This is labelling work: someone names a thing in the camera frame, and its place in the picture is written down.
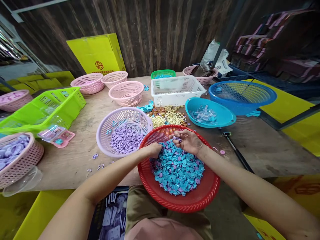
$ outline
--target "clear plastic container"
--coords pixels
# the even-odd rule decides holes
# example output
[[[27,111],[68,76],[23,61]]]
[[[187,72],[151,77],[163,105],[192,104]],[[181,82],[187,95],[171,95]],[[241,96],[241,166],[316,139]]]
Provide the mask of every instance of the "clear plastic container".
[[[33,189],[42,179],[42,172],[34,166],[24,177],[3,189],[2,195],[10,197],[19,192],[25,192]]]

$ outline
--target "floor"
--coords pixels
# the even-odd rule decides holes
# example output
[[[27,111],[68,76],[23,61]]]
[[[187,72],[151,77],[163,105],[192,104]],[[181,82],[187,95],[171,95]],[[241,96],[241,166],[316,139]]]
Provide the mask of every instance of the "floor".
[[[241,213],[240,199],[224,182],[212,203],[205,209],[214,240],[256,240],[257,231]]]

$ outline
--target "plastic bag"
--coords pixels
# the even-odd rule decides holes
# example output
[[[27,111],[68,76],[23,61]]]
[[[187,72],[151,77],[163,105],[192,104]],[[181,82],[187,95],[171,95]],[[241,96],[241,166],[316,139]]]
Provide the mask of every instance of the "plastic bag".
[[[210,61],[213,61],[216,53],[218,51],[220,44],[217,43],[214,39],[212,40],[212,42],[209,44],[205,54],[202,57],[202,60],[200,62],[200,64],[204,64],[204,63],[208,63]],[[232,68],[230,68],[228,66],[227,63],[227,57],[228,57],[229,53],[228,51],[224,48],[222,49],[220,56],[218,58],[218,61],[215,65],[215,68],[221,73],[221,74],[225,74],[227,72],[231,72]]]

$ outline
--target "purple plastic basket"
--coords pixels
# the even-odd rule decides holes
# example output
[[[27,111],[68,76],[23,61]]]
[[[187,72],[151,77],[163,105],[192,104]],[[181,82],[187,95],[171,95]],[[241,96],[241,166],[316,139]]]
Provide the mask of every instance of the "purple plastic basket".
[[[112,111],[101,121],[96,135],[98,147],[104,154],[110,157],[123,158],[139,149],[140,146],[130,153],[123,154],[116,152],[110,146],[113,130],[122,127],[124,124],[127,124],[128,128],[135,130],[138,134],[142,134],[143,137],[153,129],[151,119],[138,108],[123,107]]]

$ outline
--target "logo on box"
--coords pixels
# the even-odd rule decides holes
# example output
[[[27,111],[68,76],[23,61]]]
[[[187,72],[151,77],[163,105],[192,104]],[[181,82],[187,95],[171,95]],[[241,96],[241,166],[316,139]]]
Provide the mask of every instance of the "logo on box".
[[[103,65],[102,65],[102,63],[101,62],[99,62],[99,61],[96,61],[96,67],[98,68],[98,69],[103,69]]]

